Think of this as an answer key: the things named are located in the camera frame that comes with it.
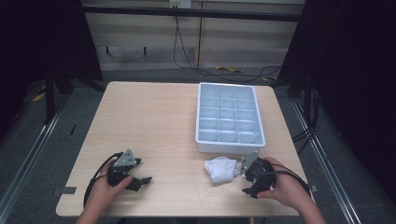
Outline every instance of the hand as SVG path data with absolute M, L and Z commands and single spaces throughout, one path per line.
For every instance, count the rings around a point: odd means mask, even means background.
M 115 187 L 108 184 L 108 167 L 114 161 L 115 159 L 108 161 L 101 170 L 99 174 L 101 177 L 96 179 L 84 211 L 79 216 L 77 223 L 96 223 L 99 216 L 114 202 L 117 195 L 131 183 L 132 177 L 128 176 Z
M 271 164 L 283 165 L 274 158 L 264 158 Z M 287 171 L 286 169 L 273 165 L 275 171 Z M 303 218 L 304 223 L 326 223 L 315 203 L 306 193 L 300 183 L 289 175 L 276 175 L 273 190 L 259 192 L 257 198 L 274 199 L 280 203 L 294 208 Z

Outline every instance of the ice cube tray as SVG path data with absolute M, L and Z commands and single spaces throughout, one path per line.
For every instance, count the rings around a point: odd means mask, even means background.
M 245 155 L 264 147 L 254 88 L 200 83 L 195 140 L 201 152 Z

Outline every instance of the crumpled white cloth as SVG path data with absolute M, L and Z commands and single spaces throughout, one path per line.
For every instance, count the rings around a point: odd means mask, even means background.
M 212 183 L 231 181 L 239 173 L 236 160 L 230 160 L 227 157 L 217 157 L 211 161 L 205 161 L 205 168 Z

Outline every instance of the gray carpet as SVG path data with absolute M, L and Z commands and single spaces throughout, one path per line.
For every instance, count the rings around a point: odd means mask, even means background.
M 245 73 L 258 75 L 260 69 L 244 69 Z M 227 77 L 239 80 L 251 77 Z M 104 72 L 106 85 L 113 80 L 121 81 L 160 81 L 198 83 L 201 81 L 231 82 L 218 77 L 199 75 L 190 69 L 167 69 L 147 71 Z M 269 82 L 261 78 L 242 84 L 267 85 Z M 38 161 L 29 175 L 21 195 L 16 201 L 6 223 L 74 223 L 75 218 L 58 217 L 55 207 L 58 197 L 51 196 L 54 189 L 64 186 L 73 168 L 75 159 L 90 128 L 96 108 L 103 96 L 86 85 L 73 81 L 74 92 L 70 96 L 65 111 L 48 141 Z M 283 115 L 290 129 L 291 136 L 300 133 L 303 128 L 298 120 L 291 100 L 286 94 L 288 87 L 276 88 L 276 97 L 282 108 Z M 5 192 L 7 186 L 23 162 L 25 154 L 30 150 L 39 135 L 45 120 L 45 103 L 26 101 L 21 117 L 9 130 L 0 144 L 0 190 Z M 347 143 L 340 139 L 336 127 L 324 106 L 320 107 L 316 129 L 318 139 L 323 145 L 335 172 L 354 203 L 361 223 L 396 223 L 396 209 L 378 186 L 372 176 L 355 159 Z M 295 144 L 300 149 L 305 139 Z M 347 223 L 347 220 L 334 197 L 334 193 L 323 174 L 318 159 L 309 146 L 300 155 L 302 165 L 310 184 L 318 187 L 314 194 L 318 207 L 328 223 Z M 263 218 L 256 218 L 260 223 Z M 102 218 L 100 223 L 117 223 L 117 218 Z M 156 223 L 159 219 L 135 218 L 128 223 Z M 206 218 L 200 223 L 244 223 L 247 219 Z M 265 223 L 302 223 L 298 217 L 268 217 Z

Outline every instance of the wooden table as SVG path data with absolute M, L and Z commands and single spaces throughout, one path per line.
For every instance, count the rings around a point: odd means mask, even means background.
M 266 146 L 260 157 L 277 158 L 305 180 L 273 89 L 255 87 Z M 243 176 L 211 184 L 204 167 L 218 156 L 198 152 L 195 142 L 197 84 L 111 82 L 92 121 L 56 212 L 79 216 L 93 174 L 110 155 L 131 149 L 142 163 L 136 177 L 152 176 L 138 192 L 124 190 L 104 212 L 110 217 L 269 217 L 297 216 L 273 200 L 255 200 L 241 191 L 251 183 Z

